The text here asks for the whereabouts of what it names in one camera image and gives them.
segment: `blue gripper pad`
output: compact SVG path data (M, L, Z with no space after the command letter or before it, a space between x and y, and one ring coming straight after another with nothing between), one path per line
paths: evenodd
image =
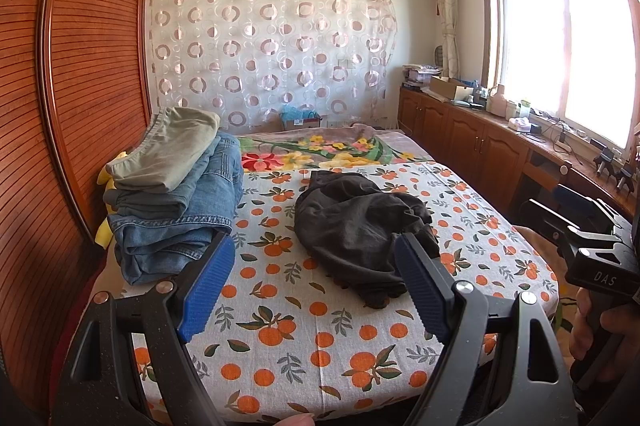
M195 334L204 332L235 260L236 246L233 239L225 234L184 299L177 332L185 343L189 343Z
M409 295L414 301L424 328L436 336L439 342L446 345L451 336L446 303L441 290L425 266L425 263L428 262L431 264L431 269L436 269L433 265L434 261L424 252L413 235L399 236L394 243L394 253L396 265L409 290Z

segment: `bottle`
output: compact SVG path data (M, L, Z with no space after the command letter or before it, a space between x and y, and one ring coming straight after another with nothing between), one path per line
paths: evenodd
M498 117L505 117L507 114L507 99L504 97L504 85L497 85L497 91L491 96L491 113Z

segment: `black garment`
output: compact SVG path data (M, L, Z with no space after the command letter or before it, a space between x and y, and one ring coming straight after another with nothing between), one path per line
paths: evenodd
M296 201L298 239L334 278L353 287L369 307L406 292L392 244L412 232L427 253L437 253L431 216L407 193L383 193L359 173L314 171Z

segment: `cabinet door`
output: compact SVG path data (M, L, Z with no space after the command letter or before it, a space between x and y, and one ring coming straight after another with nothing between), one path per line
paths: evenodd
M475 186L480 138L484 124L460 109L451 109L447 122L444 163L466 183Z
M447 105L431 97L422 100L422 131L420 146L426 149L434 160L444 160L444 132L446 130Z
M406 133L408 137L417 141L418 136L416 132L418 128L418 122L421 120L422 115L420 106L420 95L411 92L407 89L400 90L400 103L398 107L398 122L400 123L400 129Z
M502 128L487 125L479 147L478 192L506 213L527 158L527 145Z

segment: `louvered wooden door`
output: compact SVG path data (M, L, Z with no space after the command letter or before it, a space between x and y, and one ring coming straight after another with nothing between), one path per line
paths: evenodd
M0 0L0 370L42 415L54 349L102 258L97 173L148 119L142 2Z

